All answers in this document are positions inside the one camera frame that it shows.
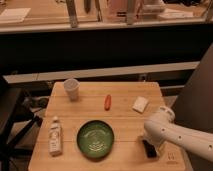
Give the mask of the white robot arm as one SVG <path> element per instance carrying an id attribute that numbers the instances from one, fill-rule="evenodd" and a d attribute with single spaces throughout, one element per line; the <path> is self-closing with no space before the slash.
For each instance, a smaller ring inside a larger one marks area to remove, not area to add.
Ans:
<path id="1" fill-rule="evenodd" d="M 213 133 L 179 126 L 174 119 L 171 108 L 160 106 L 145 119 L 143 138 L 156 150 L 168 141 L 213 162 Z"/>

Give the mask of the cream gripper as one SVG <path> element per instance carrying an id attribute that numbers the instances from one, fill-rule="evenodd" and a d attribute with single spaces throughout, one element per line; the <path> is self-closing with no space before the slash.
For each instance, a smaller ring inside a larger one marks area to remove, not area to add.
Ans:
<path id="1" fill-rule="evenodd" d="M 145 137 L 144 140 L 150 145 L 154 146 L 156 149 L 159 149 L 163 143 L 162 139 L 151 139 L 150 137 Z"/>

